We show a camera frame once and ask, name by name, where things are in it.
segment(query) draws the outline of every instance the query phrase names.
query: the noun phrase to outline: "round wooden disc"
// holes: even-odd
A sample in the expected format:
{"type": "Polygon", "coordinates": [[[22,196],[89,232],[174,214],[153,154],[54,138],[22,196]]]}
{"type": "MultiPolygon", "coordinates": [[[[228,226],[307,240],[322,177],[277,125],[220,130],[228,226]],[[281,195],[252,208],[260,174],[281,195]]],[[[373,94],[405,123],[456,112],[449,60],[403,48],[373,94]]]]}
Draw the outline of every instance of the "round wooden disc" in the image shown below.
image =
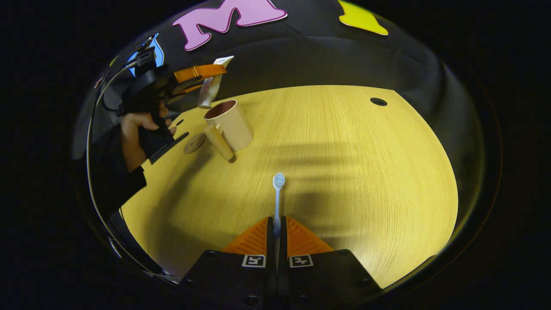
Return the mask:
{"type": "Polygon", "coordinates": [[[195,152],[198,148],[200,148],[201,145],[203,145],[203,142],[205,142],[205,139],[207,136],[205,136],[204,133],[198,133],[194,135],[186,144],[186,147],[183,149],[183,152],[186,154],[190,154],[195,152]]]}

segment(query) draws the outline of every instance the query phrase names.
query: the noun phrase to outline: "mug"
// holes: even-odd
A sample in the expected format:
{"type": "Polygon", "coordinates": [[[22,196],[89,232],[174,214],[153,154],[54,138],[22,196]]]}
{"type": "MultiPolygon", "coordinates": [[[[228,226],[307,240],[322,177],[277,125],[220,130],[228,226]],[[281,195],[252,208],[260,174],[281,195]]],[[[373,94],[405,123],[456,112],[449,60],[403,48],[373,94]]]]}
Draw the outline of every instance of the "mug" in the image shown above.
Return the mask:
{"type": "Polygon", "coordinates": [[[204,129],[205,135],[226,160],[232,159],[234,152],[252,142],[254,133],[251,124],[235,99],[212,107],[204,119],[208,124],[204,129]]]}

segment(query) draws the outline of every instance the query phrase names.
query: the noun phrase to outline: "pink letter m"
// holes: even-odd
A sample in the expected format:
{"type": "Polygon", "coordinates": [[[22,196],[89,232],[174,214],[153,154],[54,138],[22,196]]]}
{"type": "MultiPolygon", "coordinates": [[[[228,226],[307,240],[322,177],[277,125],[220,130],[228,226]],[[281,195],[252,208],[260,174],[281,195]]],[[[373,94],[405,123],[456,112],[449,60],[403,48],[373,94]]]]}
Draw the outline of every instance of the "pink letter m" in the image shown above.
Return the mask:
{"type": "Polygon", "coordinates": [[[225,0],[218,9],[196,9],[178,18],[172,25],[180,25],[187,39],[186,51],[194,50],[210,40],[210,33],[203,33],[199,25],[219,33],[230,29],[231,15],[239,13],[236,24],[241,27],[269,23],[287,16],[269,0],[225,0]]]}

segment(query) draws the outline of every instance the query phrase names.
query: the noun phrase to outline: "white toothbrush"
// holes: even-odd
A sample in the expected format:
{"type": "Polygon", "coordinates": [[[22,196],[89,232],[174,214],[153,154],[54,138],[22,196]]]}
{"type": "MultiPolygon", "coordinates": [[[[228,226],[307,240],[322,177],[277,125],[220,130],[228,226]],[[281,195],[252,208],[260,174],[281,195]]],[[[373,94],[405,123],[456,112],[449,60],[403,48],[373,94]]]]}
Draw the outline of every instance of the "white toothbrush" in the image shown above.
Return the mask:
{"type": "Polygon", "coordinates": [[[279,233],[281,232],[281,219],[279,218],[279,191],[281,191],[281,188],[283,187],[283,184],[285,184],[285,175],[283,173],[278,173],[274,176],[273,180],[274,188],[275,188],[275,216],[274,216],[274,236],[279,237],[279,233]]]}

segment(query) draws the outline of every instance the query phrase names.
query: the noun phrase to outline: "blue shape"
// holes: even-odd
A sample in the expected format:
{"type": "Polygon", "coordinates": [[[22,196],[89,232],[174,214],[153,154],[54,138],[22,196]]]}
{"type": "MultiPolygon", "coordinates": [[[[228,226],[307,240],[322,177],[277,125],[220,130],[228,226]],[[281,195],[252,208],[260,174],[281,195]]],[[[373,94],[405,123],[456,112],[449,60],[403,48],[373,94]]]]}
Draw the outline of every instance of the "blue shape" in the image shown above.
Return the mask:
{"type": "MultiPolygon", "coordinates": [[[[153,42],[151,42],[151,44],[149,45],[150,47],[153,46],[155,47],[155,63],[157,65],[157,67],[160,67],[161,65],[163,65],[163,61],[164,61],[164,58],[165,58],[165,54],[163,53],[163,49],[161,48],[161,46],[159,45],[159,43],[157,42],[157,36],[159,34],[155,34],[155,36],[153,37],[153,42]]],[[[128,59],[128,61],[136,58],[136,55],[138,54],[138,52],[135,52],[134,54],[132,54],[132,56],[130,56],[130,58],[128,59]]],[[[136,74],[134,73],[135,69],[134,68],[130,68],[130,73],[132,73],[132,75],[134,77],[136,77],[136,74]]]]}

